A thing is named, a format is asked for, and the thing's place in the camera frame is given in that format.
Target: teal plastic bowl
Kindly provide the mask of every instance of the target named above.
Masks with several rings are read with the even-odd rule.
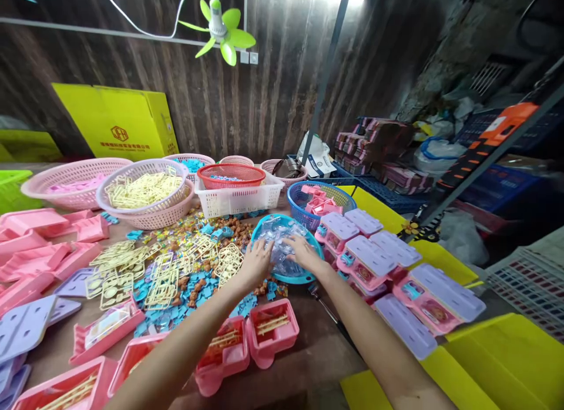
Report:
[[[286,215],[282,215],[282,214],[269,214],[265,217],[263,217],[257,224],[257,227],[254,229],[253,231],[253,235],[251,236],[251,242],[254,244],[254,242],[258,239],[260,233],[262,232],[262,228],[263,228],[263,222],[267,221],[269,219],[272,219],[274,217],[280,217],[282,222],[284,223],[285,226],[290,227],[293,224],[297,223],[296,220],[290,216],[286,216]],[[321,257],[321,259],[323,260],[323,251],[321,249],[321,246],[319,245],[319,243],[317,242],[317,240],[315,239],[315,237],[313,236],[313,234],[311,232],[307,232],[307,234],[305,235],[305,239],[307,240],[308,243],[310,243],[316,250],[317,254],[319,254],[319,257]],[[313,274],[311,274],[310,272],[308,272],[307,270],[304,269],[304,275],[299,276],[299,277],[287,277],[284,275],[279,275],[277,273],[273,273],[273,277],[278,279],[279,281],[282,281],[284,283],[287,284],[294,284],[294,285],[301,285],[301,284],[308,284],[312,281],[315,281],[315,277],[313,276]]]

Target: wooden wall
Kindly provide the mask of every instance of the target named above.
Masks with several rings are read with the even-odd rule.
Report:
[[[0,0],[0,16],[133,31],[108,0]],[[179,0],[116,0],[141,28],[170,33]],[[224,9],[242,0],[222,0]],[[351,4],[323,104],[331,143],[358,115],[398,109],[459,0],[365,0]],[[181,19],[204,25],[199,0]],[[52,82],[166,93],[181,152],[255,162],[295,152],[309,128],[339,0],[249,0],[259,64],[223,62],[218,49],[0,24],[0,115],[47,130],[66,154],[90,153]],[[205,34],[179,28],[180,38]]]

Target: green plastic basket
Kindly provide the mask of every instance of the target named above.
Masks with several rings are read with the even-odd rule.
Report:
[[[31,171],[0,170],[0,214],[43,207],[41,200],[32,199],[19,189],[32,175]]]

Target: fan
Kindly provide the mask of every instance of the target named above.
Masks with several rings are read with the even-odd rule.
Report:
[[[209,28],[179,21],[188,28],[209,32],[211,34],[210,40],[200,49],[196,57],[199,58],[204,53],[207,53],[216,42],[219,42],[223,59],[225,59],[229,65],[235,66],[237,63],[235,48],[246,49],[256,44],[256,40],[253,36],[237,28],[241,20],[241,11],[233,8],[221,14],[221,3],[219,0],[210,0],[209,5],[205,0],[200,0],[200,8],[202,9],[204,17],[209,22]]]

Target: forearm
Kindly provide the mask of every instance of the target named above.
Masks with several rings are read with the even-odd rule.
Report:
[[[143,360],[106,410],[167,409],[222,323],[247,292],[236,277],[232,278]]]
[[[327,265],[316,275],[394,409],[455,408],[386,322],[335,271]]]

